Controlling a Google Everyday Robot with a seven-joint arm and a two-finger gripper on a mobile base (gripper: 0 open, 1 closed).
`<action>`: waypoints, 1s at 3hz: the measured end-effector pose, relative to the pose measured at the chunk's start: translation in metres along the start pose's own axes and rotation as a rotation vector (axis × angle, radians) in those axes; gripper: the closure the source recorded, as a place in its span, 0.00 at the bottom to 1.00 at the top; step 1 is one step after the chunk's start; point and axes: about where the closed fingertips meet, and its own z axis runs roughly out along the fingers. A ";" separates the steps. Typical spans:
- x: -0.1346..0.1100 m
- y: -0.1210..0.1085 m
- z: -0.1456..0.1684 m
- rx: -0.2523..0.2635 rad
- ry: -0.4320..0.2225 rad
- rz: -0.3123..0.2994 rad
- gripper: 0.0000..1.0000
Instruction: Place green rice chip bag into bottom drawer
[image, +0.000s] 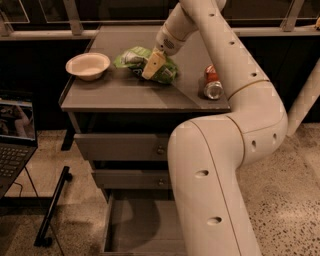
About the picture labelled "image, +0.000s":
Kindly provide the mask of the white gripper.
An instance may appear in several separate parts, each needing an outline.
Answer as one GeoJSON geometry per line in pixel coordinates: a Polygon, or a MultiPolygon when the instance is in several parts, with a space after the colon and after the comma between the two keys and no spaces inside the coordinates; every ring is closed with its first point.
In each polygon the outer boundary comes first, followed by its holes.
{"type": "Polygon", "coordinates": [[[155,73],[165,64],[166,57],[173,56],[179,52],[184,42],[176,39],[163,25],[156,35],[155,47],[143,69],[142,77],[150,80],[155,73]]]}

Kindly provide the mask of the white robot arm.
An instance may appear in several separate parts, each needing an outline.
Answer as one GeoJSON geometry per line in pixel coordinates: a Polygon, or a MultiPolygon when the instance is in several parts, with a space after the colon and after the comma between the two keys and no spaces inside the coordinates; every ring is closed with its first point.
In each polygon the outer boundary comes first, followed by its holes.
{"type": "Polygon", "coordinates": [[[221,14],[226,0],[179,0],[156,37],[143,73],[150,78],[199,32],[231,110],[183,122],[167,156],[188,256],[261,256],[236,171],[271,155],[320,96],[312,70],[290,109],[221,14]]]}

